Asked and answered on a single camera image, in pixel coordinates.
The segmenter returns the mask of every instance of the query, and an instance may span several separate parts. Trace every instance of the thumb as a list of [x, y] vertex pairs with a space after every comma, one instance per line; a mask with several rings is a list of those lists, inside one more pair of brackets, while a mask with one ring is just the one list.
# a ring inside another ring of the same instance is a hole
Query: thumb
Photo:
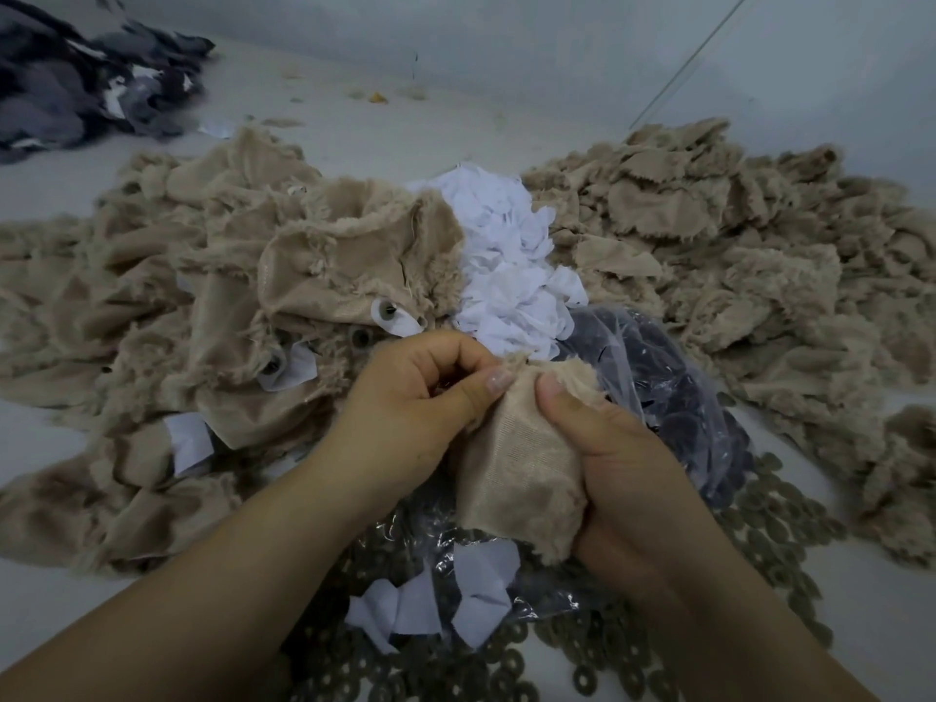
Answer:
[[569, 394], [555, 374], [546, 372], [536, 380], [536, 405], [583, 456], [604, 456], [614, 450], [614, 426], [602, 412]]
[[480, 421], [491, 404], [500, 399], [514, 382], [515, 375], [503, 367], [489, 367], [465, 377], [445, 393], [429, 400], [442, 420], [447, 436], [455, 436], [471, 424]]

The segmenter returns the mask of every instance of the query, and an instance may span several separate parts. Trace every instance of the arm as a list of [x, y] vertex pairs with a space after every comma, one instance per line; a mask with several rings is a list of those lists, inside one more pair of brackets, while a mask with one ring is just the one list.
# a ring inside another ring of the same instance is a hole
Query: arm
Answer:
[[548, 376], [536, 397], [582, 455], [592, 511], [579, 560], [643, 613], [688, 699], [875, 699], [735, 551], [679, 462], [632, 414], [591, 409]]
[[498, 364], [455, 332], [378, 350], [309, 459], [5, 672], [0, 699], [161, 702], [236, 691], [273, 657], [342, 549], [428, 478], [451, 439], [503, 393], [510, 377]]

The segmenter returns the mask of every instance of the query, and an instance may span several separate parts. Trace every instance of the hand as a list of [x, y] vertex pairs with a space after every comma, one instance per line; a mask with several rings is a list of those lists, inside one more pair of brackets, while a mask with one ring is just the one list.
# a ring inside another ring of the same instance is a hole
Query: hand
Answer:
[[514, 376], [500, 364], [480, 342], [453, 330], [387, 342], [374, 350], [311, 458], [341, 469], [345, 496], [381, 517], [504, 394]]
[[632, 413], [610, 402], [591, 408], [548, 373], [536, 401], [582, 457], [591, 510], [575, 553], [592, 574], [640, 603], [730, 548], [683, 467]]

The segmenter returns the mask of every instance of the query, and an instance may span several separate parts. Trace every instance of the left hand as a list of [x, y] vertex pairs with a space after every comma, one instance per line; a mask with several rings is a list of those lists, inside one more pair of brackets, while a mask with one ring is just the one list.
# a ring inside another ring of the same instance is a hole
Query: left hand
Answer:
[[350, 505], [381, 517], [429, 478], [452, 439], [512, 382], [501, 361], [462, 332], [432, 330], [385, 343], [311, 460], [340, 475]]

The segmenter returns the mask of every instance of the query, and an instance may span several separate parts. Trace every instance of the forearm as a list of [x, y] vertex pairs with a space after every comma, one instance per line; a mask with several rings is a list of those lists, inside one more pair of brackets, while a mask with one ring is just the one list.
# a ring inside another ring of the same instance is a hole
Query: forearm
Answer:
[[728, 542], [672, 580], [645, 613], [692, 702], [874, 699]]
[[366, 508], [342, 496], [341, 469], [321, 465], [287, 473], [11, 668], [0, 698], [200, 700], [236, 685], [232, 671], [245, 678], [273, 655], [367, 522]]

